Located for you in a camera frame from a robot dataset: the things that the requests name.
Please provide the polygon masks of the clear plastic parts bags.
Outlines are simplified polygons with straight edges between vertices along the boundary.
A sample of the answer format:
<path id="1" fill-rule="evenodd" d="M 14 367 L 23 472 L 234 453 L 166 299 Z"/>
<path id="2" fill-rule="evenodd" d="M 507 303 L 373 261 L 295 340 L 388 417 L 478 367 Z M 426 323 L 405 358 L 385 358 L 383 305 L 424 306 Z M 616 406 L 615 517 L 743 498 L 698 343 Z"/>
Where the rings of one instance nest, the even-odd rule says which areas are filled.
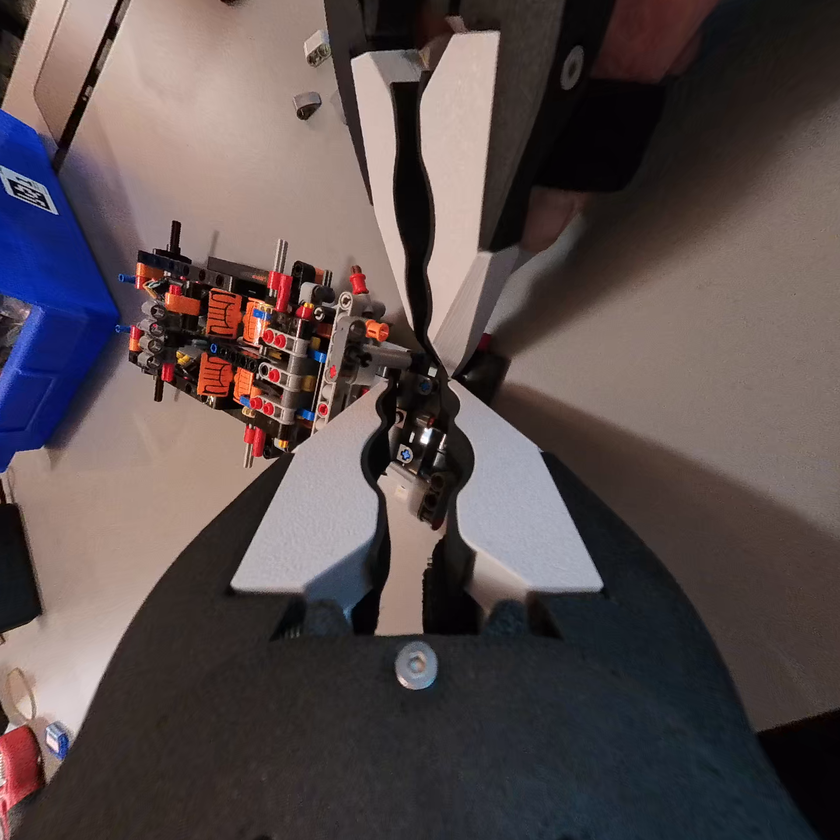
<path id="1" fill-rule="evenodd" d="M 31 310 L 31 305 L 26 301 L 1 294 L 1 371 L 14 350 Z"/>

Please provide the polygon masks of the multicoloured lego car chassis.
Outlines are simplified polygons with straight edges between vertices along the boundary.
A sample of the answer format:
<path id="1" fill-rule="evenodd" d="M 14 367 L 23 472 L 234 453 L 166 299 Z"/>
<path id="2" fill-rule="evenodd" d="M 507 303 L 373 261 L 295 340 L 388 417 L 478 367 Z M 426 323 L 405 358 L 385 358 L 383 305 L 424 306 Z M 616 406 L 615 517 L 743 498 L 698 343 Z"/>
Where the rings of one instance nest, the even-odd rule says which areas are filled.
<path id="1" fill-rule="evenodd" d="M 286 240 L 261 269 L 183 254 L 181 223 L 167 246 L 139 250 L 119 281 L 147 296 L 128 335 L 129 361 L 165 388 L 244 426 L 244 463 L 291 454 L 375 384 L 395 383 L 390 472 L 409 511 L 432 530 L 447 519 L 458 481 L 448 453 L 443 375 L 426 352 L 393 343 L 385 305 L 359 266 L 336 290 L 329 269 L 295 261 Z"/>

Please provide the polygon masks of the red object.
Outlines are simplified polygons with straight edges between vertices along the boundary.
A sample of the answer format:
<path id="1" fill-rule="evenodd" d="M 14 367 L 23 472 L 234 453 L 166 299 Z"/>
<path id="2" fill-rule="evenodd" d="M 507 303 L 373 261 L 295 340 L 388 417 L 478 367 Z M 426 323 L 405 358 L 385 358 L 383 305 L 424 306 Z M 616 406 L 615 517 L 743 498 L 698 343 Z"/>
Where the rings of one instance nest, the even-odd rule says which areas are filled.
<path id="1" fill-rule="evenodd" d="M 1 813 L 6 817 L 45 784 L 39 743 L 33 730 L 21 726 L 1 737 Z"/>

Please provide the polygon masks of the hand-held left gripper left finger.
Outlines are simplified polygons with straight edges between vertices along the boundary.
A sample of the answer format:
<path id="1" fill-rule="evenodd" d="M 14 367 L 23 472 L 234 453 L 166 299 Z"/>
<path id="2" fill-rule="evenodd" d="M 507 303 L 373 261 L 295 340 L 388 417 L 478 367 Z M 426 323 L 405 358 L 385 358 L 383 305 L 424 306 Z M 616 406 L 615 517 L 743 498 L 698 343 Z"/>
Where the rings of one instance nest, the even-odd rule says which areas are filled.
<path id="1" fill-rule="evenodd" d="M 373 635 L 391 566 L 380 477 L 392 461 L 396 384 L 381 382 L 296 448 L 230 582 L 242 595 L 333 602 Z"/>

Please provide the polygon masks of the blue plastic storage bin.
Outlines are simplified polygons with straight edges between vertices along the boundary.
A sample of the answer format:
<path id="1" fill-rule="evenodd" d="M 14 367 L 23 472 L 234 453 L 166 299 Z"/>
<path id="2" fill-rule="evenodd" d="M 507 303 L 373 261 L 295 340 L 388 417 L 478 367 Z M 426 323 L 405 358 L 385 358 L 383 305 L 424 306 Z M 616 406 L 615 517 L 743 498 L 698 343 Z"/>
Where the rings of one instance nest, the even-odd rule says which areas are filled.
<path id="1" fill-rule="evenodd" d="M 1 470 L 48 443 L 119 312 L 37 132 L 1 112 L 1 292 L 30 307 L 1 378 Z"/>

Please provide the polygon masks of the beige rubber band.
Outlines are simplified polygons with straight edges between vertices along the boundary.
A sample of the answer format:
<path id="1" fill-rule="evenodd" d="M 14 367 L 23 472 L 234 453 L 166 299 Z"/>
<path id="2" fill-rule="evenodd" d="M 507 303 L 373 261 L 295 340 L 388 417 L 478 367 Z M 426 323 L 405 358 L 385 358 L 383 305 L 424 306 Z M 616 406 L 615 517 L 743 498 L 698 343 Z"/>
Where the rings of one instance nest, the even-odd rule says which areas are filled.
<path id="1" fill-rule="evenodd" d="M 16 666 L 6 673 L 2 685 L 2 702 L 11 724 L 18 726 L 35 722 L 38 715 L 37 695 L 22 668 Z"/>

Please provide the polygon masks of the person's right hand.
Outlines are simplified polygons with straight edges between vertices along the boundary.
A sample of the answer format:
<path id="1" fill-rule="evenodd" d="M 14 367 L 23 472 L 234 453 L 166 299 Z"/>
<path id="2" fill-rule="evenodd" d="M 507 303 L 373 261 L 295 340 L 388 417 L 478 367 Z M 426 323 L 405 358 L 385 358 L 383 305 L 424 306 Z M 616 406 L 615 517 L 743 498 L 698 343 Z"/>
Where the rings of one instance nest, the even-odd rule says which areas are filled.
<path id="1" fill-rule="evenodd" d="M 697 56 L 717 4 L 615 2 L 579 106 L 531 189 L 522 249 L 547 249 L 593 196 L 631 181 L 662 114 L 666 83 Z"/>

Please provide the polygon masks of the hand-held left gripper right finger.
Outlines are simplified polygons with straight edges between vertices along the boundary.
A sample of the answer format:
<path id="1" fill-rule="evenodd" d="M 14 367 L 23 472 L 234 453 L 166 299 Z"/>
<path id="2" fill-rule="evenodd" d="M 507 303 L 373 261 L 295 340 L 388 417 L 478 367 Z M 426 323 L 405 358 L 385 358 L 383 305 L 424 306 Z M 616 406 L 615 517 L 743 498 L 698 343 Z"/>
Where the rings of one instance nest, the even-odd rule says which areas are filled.
<path id="1" fill-rule="evenodd" d="M 442 390 L 455 483 L 423 574 L 423 630 L 476 634 L 484 617 L 604 583 L 542 450 L 466 388 Z"/>

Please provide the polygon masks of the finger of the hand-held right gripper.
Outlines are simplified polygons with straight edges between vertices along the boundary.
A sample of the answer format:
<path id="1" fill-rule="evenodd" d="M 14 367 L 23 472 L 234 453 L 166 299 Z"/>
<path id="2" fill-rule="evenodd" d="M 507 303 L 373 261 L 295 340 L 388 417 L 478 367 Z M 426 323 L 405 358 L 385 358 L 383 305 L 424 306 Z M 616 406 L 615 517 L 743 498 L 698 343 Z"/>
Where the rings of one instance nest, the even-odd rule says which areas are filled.
<path id="1" fill-rule="evenodd" d="M 419 104 L 434 210 L 427 336 L 450 377 L 476 351 L 520 254 L 480 244 L 499 44 L 493 30 L 453 35 Z"/>
<path id="2" fill-rule="evenodd" d="M 428 263 L 435 238 L 432 188 L 421 149 L 420 104 L 431 73 L 416 49 L 374 50 L 351 60 L 371 200 L 406 317 L 433 346 Z"/>

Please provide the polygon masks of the black box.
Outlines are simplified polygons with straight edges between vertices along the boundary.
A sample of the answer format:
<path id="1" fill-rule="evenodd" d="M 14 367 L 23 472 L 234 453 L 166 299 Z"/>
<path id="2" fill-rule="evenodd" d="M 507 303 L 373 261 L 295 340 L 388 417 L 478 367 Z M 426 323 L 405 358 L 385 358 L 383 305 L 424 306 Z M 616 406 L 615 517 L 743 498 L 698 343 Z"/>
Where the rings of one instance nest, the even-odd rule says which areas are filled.
<path id="1" fill-rule="evenodd" d="M 1 505 L 1 634 L 43 613 L 24 520 L 17 505 Z"/>

